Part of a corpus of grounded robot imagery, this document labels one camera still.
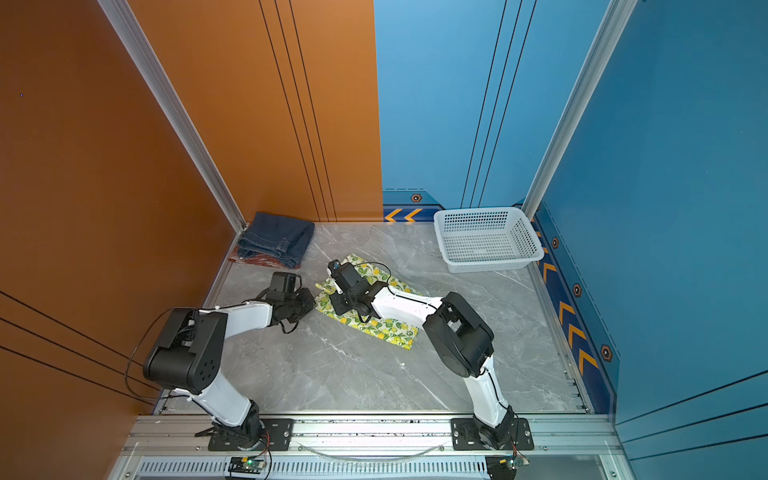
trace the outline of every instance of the yellow patterned fabric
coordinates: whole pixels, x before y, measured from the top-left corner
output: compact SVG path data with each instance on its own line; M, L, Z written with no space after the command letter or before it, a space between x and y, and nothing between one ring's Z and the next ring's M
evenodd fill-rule
M400 280L397 280L394 276L389 277L388 273L380 268L380 265L366 263L366 261L367 260L360 258L359 255L352 253L348 255L342 263L356 265L357 273L371 284L377 280L381 280L383 282L389 282L389 285L394 289L419 295L418 292L414 291L410 286L405 285ZM344 325L351 326L353 329L360 330L377 339L401 346L406 350L411 349L413 340L415 340L416 335L419 334L418 328L411 326L408 323L398 322L392 319L379 320L372 318L368 323L362 323L358 321L358 316L355 310L350 310L344 315L338 316L333 311L333 305L331 305L329 298L329 295L336 291L336 288L333 286L333 281L328 278L326 281L317 283L315 286L320 289L320 295L315 298L315 308L319 311L333 319L339 320Z

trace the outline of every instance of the marble floor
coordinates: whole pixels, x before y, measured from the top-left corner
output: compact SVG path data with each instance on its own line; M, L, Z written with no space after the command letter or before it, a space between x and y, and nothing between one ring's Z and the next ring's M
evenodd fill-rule
M424 295L462 294L494 331L496 372L512 408L578 410L527 269L450 273L431 223L319 223L297 273L316 295L327 263L349 253L387 264ZM273 271L233 265L217 304L256 296ZM288 335L275 327L228 339L221 368L262 412L472 410L464 382L442 364L424 332L408 351L316 310ZM189 411L198 407L183 399L166 404L166 413Z

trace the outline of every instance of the mounting plate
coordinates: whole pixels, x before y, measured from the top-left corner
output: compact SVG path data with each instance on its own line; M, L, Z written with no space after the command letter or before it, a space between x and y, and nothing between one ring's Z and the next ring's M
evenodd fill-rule
M533 435L531 435L531 426L528 424L528 420L515 417L512 419L510 429L512 430L512 441L502 447L501 450L512 450L513 442L517 450L533 450ZM453 436L454 450L491 450L481 441L474 419L451 419L451 435Z
M293 434L293 419L262 419L266 432L270 434L270 450L272 452L286 452ZM242 452L259 452L265 447L264 442L259 442L251 450ZM225 435L213 435L208 442L210 452L232 452L238 450Z

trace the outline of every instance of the black cable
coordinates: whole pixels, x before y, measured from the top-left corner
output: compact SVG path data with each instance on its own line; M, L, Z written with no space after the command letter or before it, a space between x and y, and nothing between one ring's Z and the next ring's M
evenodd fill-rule
M320 221L320 210L317 208L317 199L315 198L315 190L312 188L312 181L310 180L310 170L306 166L306 160L304 160L304 150L301 148L301 142L299 141L299 131L296 129L296 122L293 120L293 112L290 110L290 102L288 102L288 91L286 90L285 83L283 83L283 74L280 73L280 64L277 63L277 53L275 53L275 45L272 43L272 35L270 34L270 27L269 25L266 24L266 15L264 14L264 6L261 5L261 0L259 0L259 8L261 9L261 16L264 19L264 28L266 29L266 37L270 40L270 47L272 48L272 56L275 58L275 67L277 67L277 76L280 77L280 85L282 85L283 87L283 95L286 98L286 106L288 107L288 115L290 116L290 123L293 124L293 133L296 135L296 143L299 145L301 162L304 164L304 173L306 174L306 182L310 186L310 193L312 194L312 202L315 204L315 213L317 214L317 221Z
M485 369L485 370L483 371L483 373L481 373L480 375L482 376L482 375L484 375L484 374L486 374L486 373L488 373L488 369ZM494 381L493 381L493 375L491 375L490 373L488 373L488 378L490 378L490 379L491 379L491 385L493 385L493 393L494 393L494 394L496 394L496 402L497 402L497 403L498 403L500 406L502 406L502 408L503 408L503 409L506 409L507 407L505 407L505 406L504 406L504 404L502 403L502 400L501 400L501 399L498 397L498 390L496 389L496 382L494 382ZM514 411L514 410L512 410L512 415L517 415L517 414L515 413L515 411Z
M478 143L480 134L480 123L482 123L482 112L485 110L485 99L488 97L488 86L491 84L491 73L493 72L493 62L496 59L496 50L498 49L498 40L502 36L502 25L504 24L504 13L507 11L507 0L504 0L502 9L502 19L498 23L498 33L496 34L496 45L493 46L493 56L491 56L491 68L488 70L488 80L485 81L485 94L482 96L482 105L480 106L480 118L478 118L478 127L475 131L475 141L472 143L472 153L469 155L469 167L467 167L467 178L464 180L464 192L462 193L461 207L464 207L464 196L467 194L467 185L469 185L469 173L472 171L472 158L475 156L475 147Z
M310 78L306 74L306 65L304 64L304 53L301 52L301 41L299 40L299 29L296 27L296 16L293 14L293 3L288 0L288 6L290 7L290 15L293 19L293 30L296 32L296 43L299 45L299 56L301 57L301 67L304 69L304 79L306 80L306 93L310 96L310 107L312 108L312 116L315 119L315 131L317 132L317 142L320 144L320 156L323 159L323 169L326 171L326 180L328 182L328 194L331 197L331 207L333 208L333 217L336 221L339 221L339 217L336 215L336 204L333 202L333 189L331 188L331 179L328 177L328 167L326 166L326 154L323 152L323 139L320 137L320 128L317 125L317 114L315 113L315 104L312 101L312 90L310 89Z
M389 292L390 292L392 295L394 295L394 296L399 296L400 298L404 298L404 299L406 299L406 300L411 300L411 301L413 301L413 302L422 303L422 304L424 304L424 305L428 305L428 306L432 307L432 308L433 308L435 311L437 310L437 307L435 307L435 306L434 306L434 305L432 305L431 303L422 302L421 300L416 300L416 299L413 299L413 298L409 298L409 297L407 297L407 296L403 296L403 295L398 295L398 294L397 294L395 291L393 291L393 290L392 290L392 288L391 288L391 287L390 287L390 285L389 285L389 280L390 280L390 279L392 279L392 269L390 269L390 268L389 268L388 266L386 266L384 263L381 263L381 262L361 262L361 263L354 263L354 264L353 264L353 266L360 266L360 265L381 265L381 266L383 266L383 267L384 267L384 268L386 268L386 270L387 270L386 288L387 288L387 290L389 290Z
M139 350L139 346L141 346L141 343L144 341L145 338L147 338L147 335L149 335L149 332L150 332L150 330L152 330L152 327L154 326L154 324L157 323L157 321L159 319L161 319L166 313L170 312L174 308L180 308L180 307L172 306L168 310L165 310L160 315L158 315L157 318L154 319L152 321L152 323L150 323L149 327L147 328L147 331L144 332L144 335L141 336L141 339L139 340L139 343L136 344L136 348L134 348L134 351L131 353L130 359L128 359L128 365L125 367L125 374L123 375L123 380L125 382L125 388L128 389L128 392L131 392L131 394L134 397L136 397L137 399L155 401L155 400L177 399L179 397L186 397L186 395L167 395L167 396L159 396L157 398L145 397L145 396L141 396L138 393L134 392L134 390L131 388L131 386L128 385L128 370L131 367L131 362L133 362L134 356L136 355L136 352Z
M518 6L518 15L515 17L515 26L512 27L512 36L509 38L509 46L507 47L507 56L504 59L504 67L502 68L502 78L498 81L498 90L496 91L496 99L493 101L493 110L491 111L491 121L488 123L488 131L485 132L485 143L482 147L482 154L480 155L480 165L478 166L478 175L475 178L475 186L472 188L472 196L469 198L469 207L472 208L472 202L475 201L475 191L478 187L478 181L480 180L480 173L482 172L483 159L485 157L485 149L488 147L488 139L491 136L491 129L493 128L493 119L496 115L496 106L498 105L498 96L502 92L502 85L504 84L504 74L507 71L507 62L509 61L509 52L512 50L512 42L515 40L515 32L518 29L518 20L520 19L520 11L523 8L523 2L520 1Z
M274 0L274 2L275 2L275 11L277 12L277 21L278 23L280 23L280 32L283 34L283 44L286 46L286 55L288 57L288 66L290 67L290 74L293 77L293 86L296 89L296 99L299 102L301 119L304 121L304 131L306 132L306 142L310 144L310 154L312 155L312 165L315 166L315 176L317 177L317 186L320 189L320 198L323 199L323 209L326 211L326 219L330 220L331 216L328 214L328 205L326 205L326 195L323 193L323 184L320 182L320 169L317 167L317 160L315 160L315 149L312 148L312 139L310 138L310 129L306 126L306 115L304 114L304 106L301 105L301 95L299 94L299 84L296 82L296 73L294 73L293 71L293 62L290 59L290 50L288 50L288 41L286 40L286 31L285 29L283 29L283 20L280 17L280 9L277 7L277 0Z
M85 335L84 333L77 331L76 329L74 329L74 328L70 327L70 326L69 326L69 325L67 325L66 323L64 323L64 322L61 322L61 321L59 321L59 320L56 320L54 317L52 317L52 316L48 315L47 313L43 313L43 312L41 312L40 310L38 310L38 309L34 308L32 305L29 305L28 303L24 303L24 302L22 302L21 300L19 300L18 298L14 297L14 296L11 296L11 295L8 295L6 292L3 292L2 290L0 290L0 294L2 294L2 295L4 295L4 296L7 296L9 299L13 300L14 302L18 303L19 305L23 305L23 306L26 306L27 308L29 308L29 309L30 309L30 310L32 310L33 312L35 312L35 313L39 313L40 315L43 315L45 318L47 318L47 319L49 319L49 320L51 320L51 321L53 321L53 322L55 322L55 323L58 323L59 325L63 326L65 329L69 329L69 330L71 330L72 332L75 332L75 333L77 333L79 336L83 336L83 337L85 337L85 338L89 339L90 341L92 341L93 343L96 343L97 345L103 346L105 349L109 350L110 352L113 352L113 353L117 353L119 356L123 357L124 359L128 358L128 357L126 357L124 354L122 354L122 353L118 352L117 350L115 350L115 349L113 349L113 348L111 348L111 347L108 347L108 346L106 346L105 344L103 344L103 343L99 342L99 341L98 341L98 340L96 340L96 339L92 339L90 336L88 336L88 335Z
M498 132L496 133L496 142L493 144L493 151L491 152L491 160L488 162L488 169L485 172L485 181L482 184L482 191L480 192L480 200L478 200L478 207L482 204L482 196L485 193L485 185L488 183L488 176L491 173L491 166L493 166L493 157L496 155L496 147L498 146L498 138L502 134L502 127L504 126L504 118L507 116L507 107L509 107L509 99L512 96L512 88L515 87L515 79L518 77L518 69L520 68L520 60L523 58L523 51L525 50L525 41L528 40L528 32L531 30L531 22L533 21L533 14L536 12L536 4L538 0L534 0L533 9L531 10L531 17L528 19L528 28L525 29L525 37L523 37L523 45L520 47L520 55L518 55L518 64L515 67L515 74L512 75L512 85L509 86L509 94L507 95L507 104L504 106L504 113L502 114L502 122L498 126ZM478 170L478 179L480 178L480 170ZM475 192L472 191L472 198L475 197Z
M40 334L38 334L38 333L35 333L35 332L32 332L31 330L29 330L29 329L26 329L26 328L24 328L24 327L23 327L23 326L21 326L21 325L16 325L16 324L15 324L15 323L13 323L11 320L6 320L6 319L2 318L1 316L0 316L0 320L1 320L1 321L3 321L3 322L6 322L8 325L11 325L11 326L15 326L16 328L18 328L18 329L20 329L20 330L22 330L22 331L24 331L24 332L26 332L26 333L29 333L29 334L31 334L31 335L34 335L34 336L38 337L39 339L45 340L45 341L46 341L46 342L48 342L48 343L53 343L53 344L54 344L54 345L56 345L57 347L60 347L60 348L62 348L62 349L64 349L64 350L67 350L67 351L68 351L68 352L70 352L70 353L74 353L75 355L77 355L77 356L80 356L80 357L82 357L82 358L84 358L84 359L86 359L86 360L90 360L90 361L92 361L93 363L96 363L97 365L101 365L101 366L103 366L105 369L109 369L109 370L112 370L113 372L116 372L116 373L122 373L120 370L118 370L118 369L113 369L113 368L112 368L112 367L110 367L109 365L105 365L104 363L101 363L101 362L99 362L98 360L94 360L94 359L92 359L90 356L86 356L86 355L83 355L82 353L80 353L80 352L76 352L75 350L73 350L73 349L71 349L71 348L68 348L68 347L66 347L66 346L63 346L63 345L62 345L62 344L60 344L60 343L54 342L54 341L53 341L53 340L51 340L51 339L47 339L47 338L45 338L43 335L40 335ZM134 377L131 377L131 378L132 378L133 380L135 380L135 381L139 382L139 383L140 383L140 384L142 384L142 385L146 385L146 386L148 386L148 387L150 387L150 388L154 388L152 385L150 385L150 384L148 384L148 383L144 383L144 382L142 382L142 381L141 381L141 380L139 380L139 379L135 379Z
M296 321L296 323L293 324L293 328L291 330L289 330L288 332L286 332L286 326L283 324L283 321L280 320L280 328L283 329L283 333L285 333L285 334L293 333L293 332L296 331L297 328L299 328L299 322Z
M266 477L264 477L264 480L267 480L270 477L270 473L272 473L272 452L270 452L270 446L266 446L266 453L270 456L270 468L266 471Z
M109 386L106 386L106 385L102 385L102 384L101 384L101 383L99 383L99 382L94 382L93 380L91 380L91 379L87 379L87 378L85 378L84 376L80 376L80 375L78 375L77 373L72 373L72 372L70 372L70 371L68 371L68 370L60 369L60 368L58 368L57 366L53 366L53 365L51 365L50 363L46 363L46 362L43 362L42 360L38 360L38 359L36 359L36 358L32 358L32 357L30 357L29 355L25 355L24 353L20 353L20 352L17 352L17 351L15 351L15 350L11 350L11 349L9 349L9 348L8 348L8 347L6 347L6 346L2 346L2 345L0 345L0 349L3 349L3 350L5 350L6 352L15 353L16 355L18 355L18 356L20 356L20 357L23 357L23 358L26 358L27 360L31 360L32 362L36 362L36 363L39 363L39 364L41 364L41 365L49 366L49 367L51 367L51 368L52 368L52 369L54 369L54 370L58 370L59 372L62 372L62 373L66 373L67 375L71 375L71 376L73 376L73 377L75 377L75 378L78 378L78 379L80 379L80 380L85 380L85 381L86 381L86 382L88 382L88 383L93 383L94 385L98 385L98 386L100 386L100 387L104 387L104 388L106 388L107 390L111 390L112 392L115 392L115 393L119 393L120 395L123 395L123 396L127 396L129 399L134 399L134 400L136 399L136 398L134 398L133 396L130 396L130 395L128 395L128 394L127 394L127 393L125 393L125 392L121 392L120 390L116 390L116 389L113 389L112 387L109 387ZM151 406L151 405L152 405L151 403L149 403L149 402L145 402L144 400L141 400L141 399L138 399L138 400L139 400L139 402L144 402L144 403L146 403L146 404L147 404L147 405L149 405L149 406Z

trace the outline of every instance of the white plastic basket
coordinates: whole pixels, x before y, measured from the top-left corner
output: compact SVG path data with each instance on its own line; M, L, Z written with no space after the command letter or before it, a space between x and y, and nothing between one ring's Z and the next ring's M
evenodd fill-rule
M435 232L452 273L517 270L544 258L541 241L519 208L440 210Z

